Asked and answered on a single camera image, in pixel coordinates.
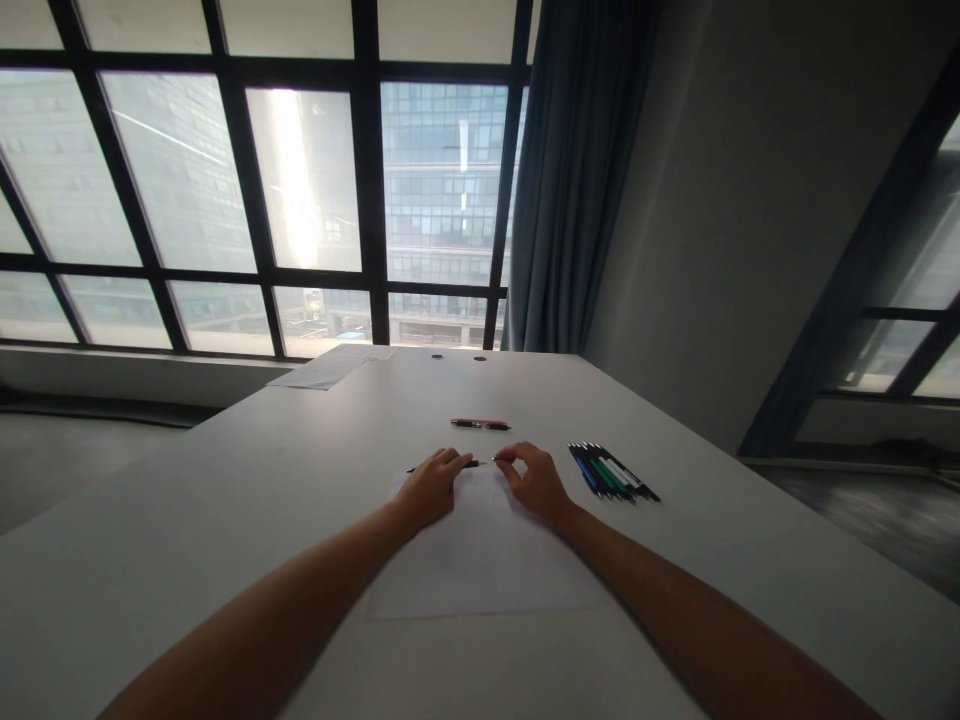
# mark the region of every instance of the blue pen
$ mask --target blue pen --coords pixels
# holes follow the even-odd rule
[[[597,497],[602,497],[602,492],[600,486],[597,483],[596,479],[593,477],[593,473],[587,468],[583,460],[578,458],[574,452],[573,448],[570,447],[569,443],[567,444],[567,449],[570,450],[570,454],[573,455],[573,459],[577,461],[577,465],[580,466],[580,474],[583,475],[583,479],[587,481],[587,486],[590,488],[590,491]]]

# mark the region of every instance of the papers on table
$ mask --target papers on table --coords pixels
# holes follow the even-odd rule
[[[407,478],[398,473],[393,497]],[[609,597],[583,561],[510,494],[496,468],[464,470],[456,508],[397,553],[370,591],[373,620],[525,612]]]
[[[397,348],[386,345],[343,343],[267,384],[329,390],[364,363],[389,360],[396,352]]]

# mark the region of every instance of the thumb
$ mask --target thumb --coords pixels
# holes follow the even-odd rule
[[[496,463],[497,467],[500,468],[500,472],[502,472],[503,476],[507,479],[510,489],[513,490],[516,483],[520,482],[520,473],[517,472],[517,469],[512,464],[505,460],[497,460]]]

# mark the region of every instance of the hand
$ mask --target hand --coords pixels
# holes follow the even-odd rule
[[[417,466],[390,501],[410,523],[413,534],[453,510],[453,480],[473,454],[441,448]]]
[[[517,458],[527,466],[527,473],[523,477],[513,467],[513,461]],[[513,496],[549,525],[556,527],[571,510],[576,509],[577,506],[563,489],[550,453],[531,443],[522,442],[508,445],[493,459],[510,483]]]

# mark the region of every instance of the forearm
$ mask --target forearm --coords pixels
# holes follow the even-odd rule
[[[576,507],[556,531],[630,608],[716,718],[876,718],[739,605]]]
[[[218,610],[101,715],[272,717],[383,565],[414,534],[386,505]]]

